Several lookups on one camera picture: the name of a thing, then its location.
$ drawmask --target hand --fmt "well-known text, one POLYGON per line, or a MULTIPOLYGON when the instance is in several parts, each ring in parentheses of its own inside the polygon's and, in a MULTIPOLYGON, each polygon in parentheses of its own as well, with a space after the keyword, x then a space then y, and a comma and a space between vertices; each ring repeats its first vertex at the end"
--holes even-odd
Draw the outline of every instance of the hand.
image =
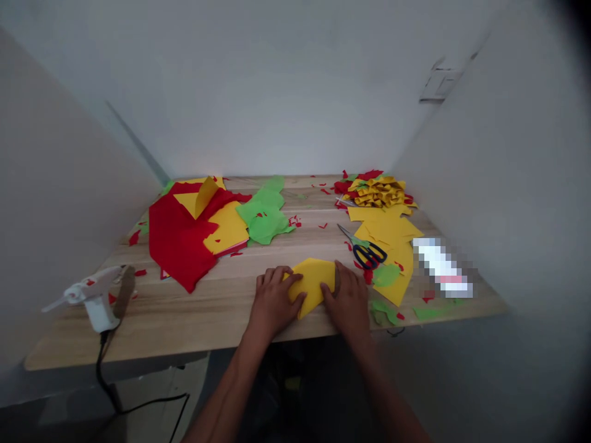
POLYGON ((328 285, 320 284, 324 295, 326 311, 337 330, 351 346, 354 342, 367 339, 369 334, 368 287, 361 277, 335 261, 340 276, 340 289, 333 296, 328 285))
POLYGON ((301 274, 294 274, 289 266, 269 268, 264 275, 257 277, 257 292, 246 330, 265 346, 297 317, 306 293, 300 293, 292 304, 288 292, 291 285, 302 277, 301 274), (283 280, 285 273, 290 275, 283 280))

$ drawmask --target power cord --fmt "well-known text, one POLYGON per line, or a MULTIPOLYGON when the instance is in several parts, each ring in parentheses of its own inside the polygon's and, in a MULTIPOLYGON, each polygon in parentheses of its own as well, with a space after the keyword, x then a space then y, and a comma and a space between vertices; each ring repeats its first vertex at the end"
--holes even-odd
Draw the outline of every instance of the power cord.
POLYGON ((143 408, 144 406, 153 404, 153 403, 163 403, 163 402, 169 402, 169 401, 175 401, 175 400, 180 400, 182 398, 185 399, 184 403, 183 403, 183 407, 180 410, 180 414, 179 417, 177 418, 177 422, 174 425, 174 429, 172 430, 172 435, 171 435, 171 439, 169 440, 169 443, 172 442, 172 439, 174 438, 174 434, 177 432, 177 428, 179 427, 179 422, 180 422, 180 418, 183 416, 183 413, 185 411, 185 406, 187 406, 187 402, 189 400, 190 394, 185 393, 185 394, 181 394, 178 396, 174 396, 174 397, 163 397, 163 398, 159 398, 159 399, 154 399, 154 400, 150 400, 146 403, 142 403, 136 407, 133 407, 131 409, 123 409, 121 407, 121 405, 119 404, 119 402, 117 401, 117 398, 115 397, 115 394, 112 392, 112 390, 109 388, 108 384, 106 383, 105 379, 103 378, 103 373, 101 370, 101 363, 103 362, 103 352, 105 350, 105 345, 107 343, 107 340, 109 338, 111 331, 110 330, 106 330, 100 333, 100 351, 98 352, 98 358, 97 358, 97 364, 96 364, 96 374, 97 374, 97 380, 98 383, 100 385, 100 387, 103 389, 103 391, 105 392, 105 394, 107 394, 107 396, 109 397, 109 400, 111 401, 111 405, 113 405, 113 409, 115 410, 115 415, 114 417, 120 416, 120 415, 126 415, 128 413, 131 413, 133 411, 136 411, 138 409, 143 408))

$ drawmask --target right hand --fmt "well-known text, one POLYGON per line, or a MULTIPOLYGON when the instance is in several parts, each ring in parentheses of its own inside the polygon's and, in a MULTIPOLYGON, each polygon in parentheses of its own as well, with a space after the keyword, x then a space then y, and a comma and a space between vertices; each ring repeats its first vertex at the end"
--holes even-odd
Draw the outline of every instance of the right hand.
POLYGON ((326 311, 337 330, 351 344, 369 336, 368 287, 363 278, 335 261, 340 275, 340 289, 333 296, 328 285, 320 284, 326 311))

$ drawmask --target yellow paper pile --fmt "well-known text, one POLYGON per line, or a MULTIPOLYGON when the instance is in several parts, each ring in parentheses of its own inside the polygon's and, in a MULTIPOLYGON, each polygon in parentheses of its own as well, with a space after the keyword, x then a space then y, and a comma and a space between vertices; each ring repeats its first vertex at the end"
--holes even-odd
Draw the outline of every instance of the yellow paper pile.
POLYGON ((356 178, 348 190, 356 191, 359 196, 345 194, 343 200, 353 200, 356 205, 363 207, 389 208, 397 204, 418 207, 412 198, 405 195, 405 188, 406 182, 398 182, 394 177, 385 175, 367 181, 356 178))
POLYGON ((423 233, 406 217, 401 217, 402 214, 412 214, 412 210, 404 204, 395 204, 381 209, 350 207, 348 211, 352 222, 363 221, 355 236, 377 244, 388 255, 381 266, 401 265, 400 275, 392 285, 374 285, 376 291, 396 306, 400 306, 414 271, 410 242, 414 238, 423 236, 423 233))

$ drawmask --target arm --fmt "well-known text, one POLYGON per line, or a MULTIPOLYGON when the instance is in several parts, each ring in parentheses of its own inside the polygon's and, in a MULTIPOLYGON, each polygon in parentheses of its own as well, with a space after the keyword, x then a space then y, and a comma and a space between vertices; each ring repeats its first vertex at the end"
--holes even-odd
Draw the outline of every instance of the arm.
POLYGON ((340 274, 338 297, 322 284, 324 304, 351 348, 389 441, 430 442, 410 406, 390 385, 380 365, 377 346, 369 332, 367 286, 339 261, 336 266, 340 274))
POLYGON ((254 378, 267 347, 285 329, 302 307, 301 293, 293 305, 287 294, 302 278, 287 266, 267 269, 257 277, 251 317, 219 386, 209 398, 182 443, 233 442, 238 433, 254 378), (291 274, 283 280, 283 274, 291 274))

